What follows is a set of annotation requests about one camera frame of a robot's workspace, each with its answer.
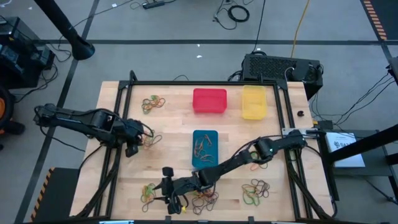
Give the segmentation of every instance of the yellow cable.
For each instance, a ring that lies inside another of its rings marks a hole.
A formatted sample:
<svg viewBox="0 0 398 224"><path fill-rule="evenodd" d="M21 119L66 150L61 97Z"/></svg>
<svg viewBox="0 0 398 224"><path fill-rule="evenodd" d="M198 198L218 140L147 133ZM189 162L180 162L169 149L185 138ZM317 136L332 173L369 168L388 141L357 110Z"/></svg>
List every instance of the yellow cable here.
<svg viewBox="0 0 398 224"><path fill-rule="evenodd" d="M309 4L310 4L310 0L307 0L307 3L306 3L306 5L305 5L304 11L303 11L303 14L301 15L300 22L298 23L298 26L297 26L297 29L296 29L296 33L294 34L293 47L292 47L292 53L290 54L290 58L293 57L293 54L294 54L294 47L296 46L297 33L299 32L299 29L300 29L300 26L301 26L301 22L302 22L303 19L304 19L304 16L305 16L305 13L306 13L306 11L307 11L307 7L308 7Z"/></svg>

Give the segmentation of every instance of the gray floor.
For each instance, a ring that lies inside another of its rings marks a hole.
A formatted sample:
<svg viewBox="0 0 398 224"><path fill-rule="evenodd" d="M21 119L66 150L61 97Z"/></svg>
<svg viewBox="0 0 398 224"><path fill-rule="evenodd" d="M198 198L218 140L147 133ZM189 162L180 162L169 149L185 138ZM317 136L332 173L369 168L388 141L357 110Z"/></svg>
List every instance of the gray floor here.
<svg viewBox="0 0 398 224"><path fill-rule="evenodd" d="M100 0L96 12L122 0ZM248 5L250 20L238 24L236 30L223 30L212 22L212 15L220 1L178 0L151 10L132 10L129 4L96 16L88 39L157 40L157 39L255 39L261 15L262 1ZM305 0L268 0L260 39L292 40ZM57 3L72 24L86 18L93 0L58 0ZM43 39L60 37L57 29L32 0L13 0L0 8L3 16L19 16ZM229 23L225 14L220 19ZM85 22L76 29L82 33ZM311 1L303 21L299 40L377 40L359 0ZM186 75L191 80L226 80L239 69L245 53L253 45L95 45L96 53L78 62L65 107L88 110L96 106L101 82L127 79L133 69L140 80L171 80ZM258 45L269 55L289 57L291 45ZM393 56L398 46L389 46ZM380 46L372 45L298 45L295 57L317 59L325 66L324 87L319 92L322 113L346 111L361 95L378 81L386 70L387 60ZM32 122L33 107L57 103L72 60L57 63L59 76L43 91L28 96L16 105L16 120L27 127L22 136L0 136L5 149L0 152L0 220L13 223L27 184L39 155L44 136ZM346 129L385 129L398 122L396 113L398 89L391 85L365 109L353 114L342 125ZM58 128L55 137L84 149L86 139L81 134ZM390 153L397 152L396 144L389 145ZM39 183L26 217L33 209L42 180L50 167L77 168L83 154L57 142L52 142ZM392 190L387 178L372 181L389 195ZM364 181L337 178L341 201L338 218L356 222L398 223L398 207L386 202Z"/></svg>

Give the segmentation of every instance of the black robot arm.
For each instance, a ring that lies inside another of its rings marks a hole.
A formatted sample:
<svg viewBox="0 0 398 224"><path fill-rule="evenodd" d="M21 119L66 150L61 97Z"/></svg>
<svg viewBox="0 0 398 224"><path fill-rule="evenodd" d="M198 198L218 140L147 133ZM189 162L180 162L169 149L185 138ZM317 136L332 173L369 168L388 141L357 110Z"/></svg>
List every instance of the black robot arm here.
<svg viewBox="0 0 398 224"><path fill-rule="evenodd" d="M53 104L35 107L34 121L40 127L71 129L96 138L108 147L127 143L126 156L131 157L142 145L144 125L133 119L122 119L107 109L74 111L58 108Z"/></svg>
<svg viewBox="0 0 398 224"><path fill-rule="evenodd" d="M161 183L155 189L162 189L163 197L155 198L156 200L163 200L167 205L169 214L181 213L182 204L179 195L186 194L197 190L199 192L209 189L214 186L215 182L220 177L242 165L248 163L265 164L272 160L275 154L281 149L303 148L306 146L303 136L300 131L292 131L288 136L278 140L271 140L269 138L257 138L244 146L232 156L232 158L224 161L218 166L207 167L201 170L194 171L191 177L182 177L172 180L174 175L171 167L163 168L163 175ZM259 159L253 159L249 151L250 147L254 146L255 153Z"/></svg>

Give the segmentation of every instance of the black stand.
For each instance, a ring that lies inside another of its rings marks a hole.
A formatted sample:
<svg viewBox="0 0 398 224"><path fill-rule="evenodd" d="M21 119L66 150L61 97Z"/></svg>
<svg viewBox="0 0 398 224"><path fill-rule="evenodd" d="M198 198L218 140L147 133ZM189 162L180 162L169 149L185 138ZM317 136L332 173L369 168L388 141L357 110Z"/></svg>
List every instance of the black stand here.
<svg viewBox="0 0 398 224"><path fill-rule="evenodd" d="M369 150L375 149L385 144L389 144L393 141L398 140L397 133L398 133L398 124L391 128L387 128L386 130L383 130L379 133L373 134L369 137L356 141L348 146L342 147L337 151L329 153L328 162L332 164L336 161L346 159L363 152L367 152Z"/></svg>
<svg viewBox="0 0 398 224"><path fill-rule="evenodd" d="M61 34L69 41L74 59L84 60L90 58L94 54L94 46L87 43L78 35L75 28L70 24L68 18L54 0L35 0L35 2Z"/></svg>
<svg viewBox="0 0 398 224"><path fill-rule="evenodd" d="M328 181L330 193L333 198L339 201L338 191L335 183L336 175L354 175L354 176L383 176L388 177L395 198L398 198L398 179L391 165L398 164L398 153L388 155L385 144L398 139L394 137L398 125L388 128L384 131L355 131L347 130L357 137L357 141L335 152L328 152L328 145L324 135L319 139L320 151L322 154L323 168ZM341 130L327 130L326 132L340 133ZM346 159L348 157L361 154L365 167L358 168L337 168L333 167L335 161Z"/></svg>

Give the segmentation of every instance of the black pole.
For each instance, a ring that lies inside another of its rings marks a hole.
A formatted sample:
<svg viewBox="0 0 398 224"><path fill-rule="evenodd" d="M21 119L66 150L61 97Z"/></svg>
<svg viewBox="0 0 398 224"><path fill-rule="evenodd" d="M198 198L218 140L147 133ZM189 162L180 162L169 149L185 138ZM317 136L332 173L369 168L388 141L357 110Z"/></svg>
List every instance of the black pole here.
<svg viewBox="0 0 398 224"><path fill-rule="evenodd" d="M61 34L69 41L72 47L72 55L74 59L84 60L90 58L94 54L94 46L87 43L79 36L75 28L70 24L66 15L54 0L34 1L43 10L45 15L51 20Z"/></svg>
<svg viewBox="0 0 398 224"><path fill-rule="evenodd" d="M386 160L390 166L398 164L398 153L386 156Z"/></svg>
<svg viewBox="0 0 398 224"><path fill-rule="evenodd" d="M398 124L329 153L329 162L336 162L398 140Z"/></svg>

